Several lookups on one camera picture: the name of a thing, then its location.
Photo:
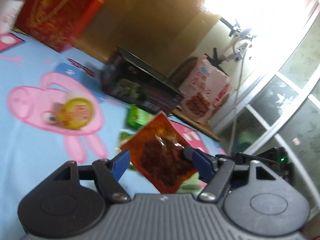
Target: black box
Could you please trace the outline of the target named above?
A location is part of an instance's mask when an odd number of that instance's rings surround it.
[[[121,47],[102,70],[101,83],[106,94],[152,114],[169,114],[183,99],[165,76]]]

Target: pink pattern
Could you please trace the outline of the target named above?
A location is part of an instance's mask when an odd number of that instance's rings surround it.
[[[6,56],[0,55],[0,58],[11,61],[11,62],[15,63],[17,66],[21,66],[22,63],[24,62],[24,58],[22,56],[6,57]]]
[[[185,138],[185,140],[190,144],[191,147],[200,149],[201,151],[208,153],[197,131],[194,131],[189,127],[186,127],[185,125],[177,122],[171,121],[171,124],[175,128],[175,130]]]
[[[53,84],[60,85],[69,91],[78,91],[84,98],[92,102],[95,108],[95,116],[87,126],[80,130],[68,130],[46,122],[45,115],[52,112],[55,104],[65,103],[67,93],[63,90],[50,88]],[[86,160],[85,147],[79,136],[84,136],[89,148],[99,158],[108,156],[104,143],[97,135],[104,123],[100,105],[90,91],[73,78],[57,72],[47,72],[40,79],[40,88],[20,86],[12,89],[7,97],[7,105],[9,111],[21,122],[64,135],[66,152],[79,164]]]
[[[11,33],[1,34],[0,35],[0,52],[12,46],[15,46],[21,42],[23,42],[22,39],[18,38],[17,36]]]
[[[49,65],[53,65],[53,62],[52,62],[51,60],[47,59],[47,58],[45,58],[45,59],[43,60],[43,62],[44,62],[44,63],[47,63],[47,64],[49,64]]]

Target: orange snack bag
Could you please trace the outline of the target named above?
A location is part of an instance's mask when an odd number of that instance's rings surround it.
[[[183,155],[188,145],[160,112],[120,149],[130,151],[133,165],[161,194],[171,194],[197,172]]]

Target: yellow snack container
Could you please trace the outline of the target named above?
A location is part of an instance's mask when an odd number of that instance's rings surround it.
[[[79,130],[92,120],[93,115],[92,103],[86,98],[76,97],[67,100],[58,111],[57,118],[64,128]]]

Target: red gift box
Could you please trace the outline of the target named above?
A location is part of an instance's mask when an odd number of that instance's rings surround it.
[[[62,52],[72,47],[105,0],[27,0],[16,27]]]

